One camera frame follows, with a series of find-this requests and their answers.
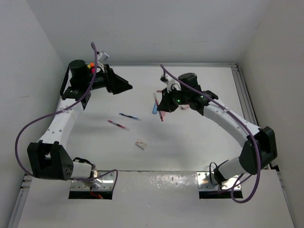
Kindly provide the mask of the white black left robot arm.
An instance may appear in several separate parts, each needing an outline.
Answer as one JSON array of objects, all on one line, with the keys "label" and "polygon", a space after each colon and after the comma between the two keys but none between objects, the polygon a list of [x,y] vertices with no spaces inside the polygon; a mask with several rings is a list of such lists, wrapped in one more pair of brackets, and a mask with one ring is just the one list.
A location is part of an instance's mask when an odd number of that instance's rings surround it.
[{"label": "white black left robot arm", "polygon": [[91,97],[87,92],[89,86],[93,90],[106,88],[114,95],[132,89],[108,64],[94,70],[83,60],[70,62],[60,90],[57,114],[38,142],[30,143],[27,148],[35,178],[64,181],[93,178],[95,166],[84,159],[71,159],[66,151],[72,128]]}]

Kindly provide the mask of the blue pen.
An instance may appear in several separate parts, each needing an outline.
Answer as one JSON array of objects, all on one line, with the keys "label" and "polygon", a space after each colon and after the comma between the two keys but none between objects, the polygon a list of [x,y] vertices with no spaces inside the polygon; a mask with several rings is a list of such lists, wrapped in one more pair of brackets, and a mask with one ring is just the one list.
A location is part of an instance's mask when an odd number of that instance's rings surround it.
[{"label": "blue pen", "polygon": [[135,116],[131,116],[131,115],[128,115],[128,114],[119,113],[119,115],[127,117],[127,118],[130,118],[130,119],[134,119],[134,120],[137,120],[137,121],[142,121],[141,118],[135,117]]}]

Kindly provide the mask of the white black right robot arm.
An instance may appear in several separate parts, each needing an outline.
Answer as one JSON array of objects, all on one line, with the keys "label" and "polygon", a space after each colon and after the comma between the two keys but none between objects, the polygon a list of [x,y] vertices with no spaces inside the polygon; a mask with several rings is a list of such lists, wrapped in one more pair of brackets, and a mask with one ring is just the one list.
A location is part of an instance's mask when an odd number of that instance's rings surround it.
[{"label": "white black right robot arm", "polygon": [[228,179],[240,175],[256,175],[277,158],[275,133],[270,127],[261,128],[240,117],[210,90],[202,91],[195,73],[185,73],[178,77],[178,81],[169,80],[166,75],[161,76],[166,84],[162,90],[162,99],[157,109],[162,112],[174,112],[181,105],[188,105],[190,109],[212,120],[229,133],[241,146],[238,157],[227,160],[217,166],[211,180],[214,184],[222,184]]}]

